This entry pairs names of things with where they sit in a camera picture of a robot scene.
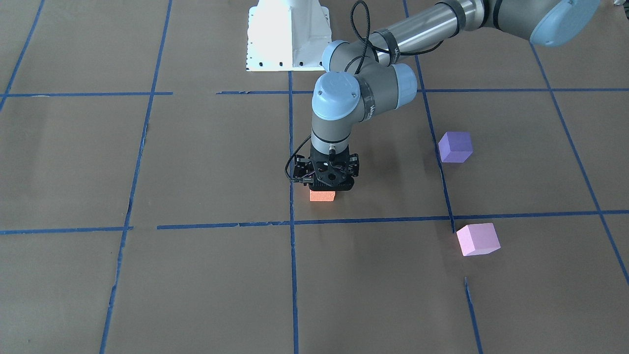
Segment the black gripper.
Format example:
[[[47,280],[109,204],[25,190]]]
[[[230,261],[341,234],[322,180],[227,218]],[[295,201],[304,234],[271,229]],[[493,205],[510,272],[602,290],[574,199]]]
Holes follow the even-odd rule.
[[[360,171],[359,155],[350,154],[349,148],[330,156],[312,147],[310,161],[314,172],[309,184],[312,191],[349,191]]]

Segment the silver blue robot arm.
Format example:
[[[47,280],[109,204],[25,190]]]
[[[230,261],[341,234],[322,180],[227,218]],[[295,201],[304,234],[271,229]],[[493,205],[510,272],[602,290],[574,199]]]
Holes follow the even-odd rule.
[[[441,0],[389,27],[337,40],[322,54],[314,86],[310,155],[292,153],[290,181],[312,191],[348,191],[359,175],[352,127],[415,99],[418,81],[400,60],[431,52],[462,31],[493,28],[546,47],[568,43],[595,15],[597,0]]]

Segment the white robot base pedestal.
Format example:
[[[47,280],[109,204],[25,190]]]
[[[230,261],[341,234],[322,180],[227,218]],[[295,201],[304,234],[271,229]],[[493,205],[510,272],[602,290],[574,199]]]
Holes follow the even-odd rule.
[[[318,0],[259,0],[248,20],[247,71],[323,70],[332,27],[329,9]]]

